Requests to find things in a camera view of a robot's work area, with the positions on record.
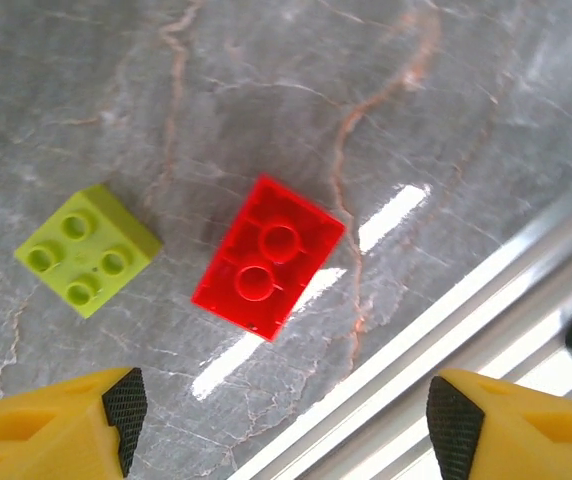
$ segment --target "table surface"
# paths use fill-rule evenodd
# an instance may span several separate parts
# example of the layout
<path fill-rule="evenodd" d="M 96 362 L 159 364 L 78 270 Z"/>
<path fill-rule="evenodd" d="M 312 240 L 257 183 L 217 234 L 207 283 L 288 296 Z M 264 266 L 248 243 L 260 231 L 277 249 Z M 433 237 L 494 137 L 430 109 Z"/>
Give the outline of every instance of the table surface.
<path fill-rule="evenodd" d="M 261 173 L 348 227 L 273 344 L 190 302 Z M 164 248 L 83 320 L 12 255 L 100 182 Z M 140 366 L 131 477 L 227 478 L 571 185 L 566 0 L 0 0 L 0 397 Z"/>

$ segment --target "red lego stud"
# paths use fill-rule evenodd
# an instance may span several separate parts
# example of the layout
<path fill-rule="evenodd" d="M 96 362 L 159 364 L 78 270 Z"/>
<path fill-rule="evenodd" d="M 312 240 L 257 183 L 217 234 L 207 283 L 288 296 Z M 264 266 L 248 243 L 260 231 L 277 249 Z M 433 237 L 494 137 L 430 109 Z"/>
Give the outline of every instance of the red lego stud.
<path fill-rule="evenodd" d="M 273 341 L 344 225 L 262 176 L 193 294 L 193 303 Z"/>

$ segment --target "marble surface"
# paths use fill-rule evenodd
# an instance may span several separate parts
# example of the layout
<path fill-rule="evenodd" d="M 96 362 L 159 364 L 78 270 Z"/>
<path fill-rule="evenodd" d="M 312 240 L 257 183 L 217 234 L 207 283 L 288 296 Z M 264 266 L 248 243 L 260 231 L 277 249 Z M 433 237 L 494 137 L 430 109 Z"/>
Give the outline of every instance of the marble surface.
<path fill-rule="evenodd" d="M 189 301 L 262 172 L 349 227 L 274 344 Z M 98 182 L 164 249 L 83 320 L 12 253 Z M 571 185 L 567 0 L 0 0 L 0 397 L 141 366 L 132 478 L 227 478 Z"/>

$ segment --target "lego stud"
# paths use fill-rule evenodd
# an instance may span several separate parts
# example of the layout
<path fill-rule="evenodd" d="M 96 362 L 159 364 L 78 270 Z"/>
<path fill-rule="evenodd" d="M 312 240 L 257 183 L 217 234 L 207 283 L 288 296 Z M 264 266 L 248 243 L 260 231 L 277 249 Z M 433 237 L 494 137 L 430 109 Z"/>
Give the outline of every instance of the lego stud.
<path fill-rule="evenodd" d="M 249 302 L 261 302 L 270 297 L 275 289 L 271 266 L 262 259 L 252 258 L 235 275 L 235 289 Z"/>
<path fill-rule="evenodd" d="M 66 299 L 76 307 L 83 307 L 97 296 L 97 282 L 90 275 L 83 275 L 68 284 Z"/>
<path fill-rule="evenodd" d="M 58 249 L 53 242 L 38 243 L 28 252 L 27 262 L 37 273 L 46 273 L 60 261 Z"/>
<path fill-rule="evenodd" d="M 299 253 L 299 234 L 288 220 L 273 219 L 264 225 L 259 234 L 259 249 L 271 262 L 286 263 Z"/>
<path fill-rule="evenodd" d="M 102 254 L 100 268 L 106 275 L 116 277 L 120 275 L 130 265 L 130 257 L 126 249 L 122 247 L 114 247 L 106 250 Z"/>
<path fill-rule="evenodd" d="M 74 241 L 81 241 L 93 233 L 93 217 L 85 210 L 77 210 L 64 217 L 62 232 Z"/>

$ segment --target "lime green lego brick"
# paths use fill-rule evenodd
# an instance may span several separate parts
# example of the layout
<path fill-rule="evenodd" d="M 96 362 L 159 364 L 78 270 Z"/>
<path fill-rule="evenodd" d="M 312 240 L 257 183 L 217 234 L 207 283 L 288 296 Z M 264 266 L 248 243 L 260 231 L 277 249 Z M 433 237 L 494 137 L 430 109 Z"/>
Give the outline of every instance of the lime green lego brick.
<path fill-rule="evenodd" d="M 84 318 L 141 272 L 162 244 L 103 185 L 75 193 L 15 257 Z"/>

